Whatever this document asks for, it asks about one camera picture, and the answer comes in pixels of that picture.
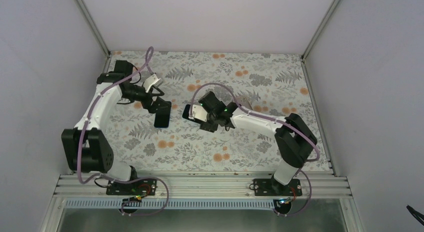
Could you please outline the black phone with blue edge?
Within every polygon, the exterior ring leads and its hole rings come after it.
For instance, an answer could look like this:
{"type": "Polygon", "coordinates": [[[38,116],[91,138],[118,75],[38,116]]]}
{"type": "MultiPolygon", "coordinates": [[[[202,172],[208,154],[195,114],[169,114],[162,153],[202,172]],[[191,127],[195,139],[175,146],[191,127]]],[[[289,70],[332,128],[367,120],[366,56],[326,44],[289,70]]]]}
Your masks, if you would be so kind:
{"type": "Polygon", "coordinates": [[[153,124],[154,127],[159,129],[168,128],[170,124],[170,116],[158,116],[155,113],[154,124],[153,124]]]}

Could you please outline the cream white phone case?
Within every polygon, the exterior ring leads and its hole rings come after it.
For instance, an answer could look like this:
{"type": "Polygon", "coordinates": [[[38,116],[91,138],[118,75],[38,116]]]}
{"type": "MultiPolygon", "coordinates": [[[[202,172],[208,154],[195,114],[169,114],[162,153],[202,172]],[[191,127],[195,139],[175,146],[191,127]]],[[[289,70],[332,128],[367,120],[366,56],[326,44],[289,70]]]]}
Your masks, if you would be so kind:
{"type": "Polygon", "coordinates": [[[239,95],[235,98],[235,100],[243,107],[248,108],[249,110],[252,110],[253,107],[251,103],[249,102],[248,98],[245,95],[239,95]]]}

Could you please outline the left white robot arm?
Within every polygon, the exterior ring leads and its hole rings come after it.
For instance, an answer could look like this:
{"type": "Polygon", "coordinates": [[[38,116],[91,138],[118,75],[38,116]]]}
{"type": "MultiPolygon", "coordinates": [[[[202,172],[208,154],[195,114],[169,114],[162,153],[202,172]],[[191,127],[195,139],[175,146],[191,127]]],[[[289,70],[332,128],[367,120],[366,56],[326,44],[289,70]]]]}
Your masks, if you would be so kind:
{"type": "Polygon", "coordinates": [[[82,173],[95,172],[97,177],[119,182],[119,188],[131,195],[139,189],[134,168],[114,161],[114,152],[104,130],[116,104],[121,99],[140,102],[150,114],[161,115],[171,107],[170,101],[162,99],[159,89],[163,82],[152,72],[142,83],[132,83],[134,65],[118,60],[114,70],[102,73],[96,80],[96,88],[89,107],[73,128],[61,134],[65,157],[69,168],[80,177],[82,173]]]}

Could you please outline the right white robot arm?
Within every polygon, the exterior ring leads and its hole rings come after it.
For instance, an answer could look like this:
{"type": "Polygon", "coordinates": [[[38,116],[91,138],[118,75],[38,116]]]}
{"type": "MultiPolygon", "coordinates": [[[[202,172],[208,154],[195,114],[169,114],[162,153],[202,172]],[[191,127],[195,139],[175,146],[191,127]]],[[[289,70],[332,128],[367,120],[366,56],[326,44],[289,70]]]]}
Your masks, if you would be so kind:
{"type": "Polygon", "coordinates": [[[271,190],[278,196],[290,189],[290,182],[305,165],[312,151],[317,154],[318,140],[296,113],[287,117],[256,112],[237,101],[225,105],[213,92],[208,92],[198,104],[191,105],[188,114],[204,131],[215,132],[219,126],[243,129],[275,139],[282,158],[273,174],[271,190]]]}

